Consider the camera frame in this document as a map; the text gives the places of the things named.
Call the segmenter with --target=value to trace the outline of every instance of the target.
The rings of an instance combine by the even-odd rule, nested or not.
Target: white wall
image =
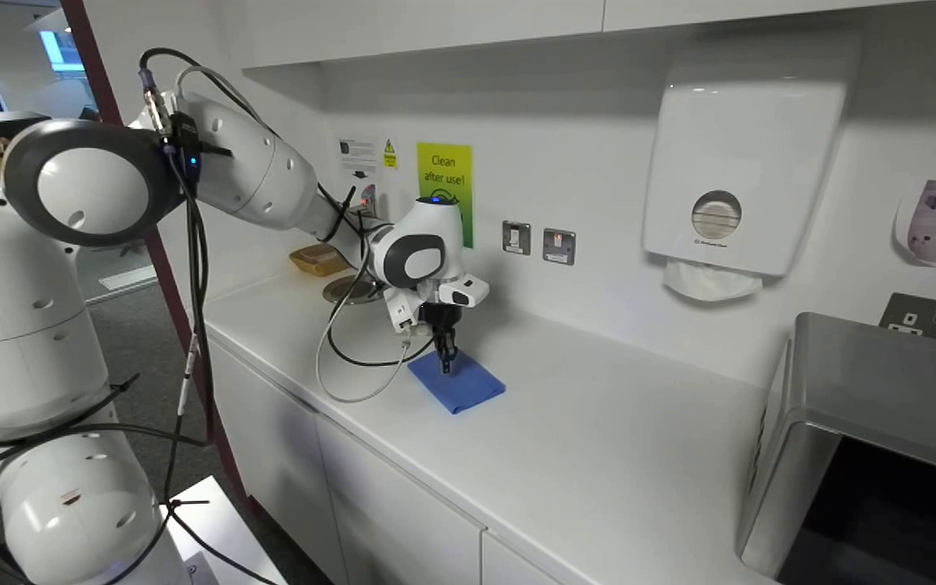
[[[52,117],[78,117],[89,107],[80,75],[56,75],[45,62],[33,21],[47,9],[0,3],[0,92],[9,111],[39,111]]]
[[[936,267],[890,252],[893,211],[936,161],[936,9],[866,14],[862,31],[854,107],[794,274],[717,308],[667,294],[641,252],[667,58],[696,31],[326,65],[326,111],[330,140],[396,140],[406,195],[413,142],[473,147],[473,265],[500,302],[763,384],[796,313],[876,323],[890,294],[936,295]],[[576,232],[579,267],[500,255],[500,222],[528,222],[531,246],[541,228]]]

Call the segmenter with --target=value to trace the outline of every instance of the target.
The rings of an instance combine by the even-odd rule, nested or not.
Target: blue foam block
[[[413,362],[410,372],[417,374],[417,381],[421,381],[427,388],[427,394],[448,414],[471,410],[473,402],[484,402],[484,401],[503,394],[503,381],[497,381],[488,369],[481,369],[469,354],[458,354],[452,374],[443,374],[434,350]]]

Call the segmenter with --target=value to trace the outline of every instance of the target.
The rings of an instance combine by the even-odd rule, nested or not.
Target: white cabinet
[[[317,450],[317,417],[216,346],[210,348],[210,372],[219,422],[248,495],[266,506],[330,581],[345,581]]]
[[[557,585],[524,556],[508,549],[500,541],[484,533],[481,541],[481,585]]]
[[[915,0],[604,0],[604,31],[648,31],[679,22],[829,14]]]
[[[228,0],[244,70],[601,32],[604,0]]]
[[[478,585],[481,527],[317,419],[349,585]]]

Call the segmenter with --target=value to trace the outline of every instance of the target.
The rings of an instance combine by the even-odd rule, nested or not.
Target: sticker
[[[460,207],[460,242],[473,244],[471,224],[471,147],[469,142],[418,142],[417,147],[418,195],[446,195]]]
[[[383,169],[398,169],[398,157],[393,140],[383,140],[383,152],[380,152]]]
[[[339,140],[341,180],[374,181],[378,180],[378,147],[374,140]]]

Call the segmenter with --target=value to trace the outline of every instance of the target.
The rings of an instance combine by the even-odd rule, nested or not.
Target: kitchen counter
[[[521,313],[465,313],[458,346],[508,394],[452,417],[410,372],[364,402],[317,391],[321,284],[275,274],[206,302],[210,337],[345,425],[557,581],[770,581],[734,556],[763,391]],[[383,305],[345,308],[341,348],[398,354]],[[321,350],[330,394],[387,372]]]

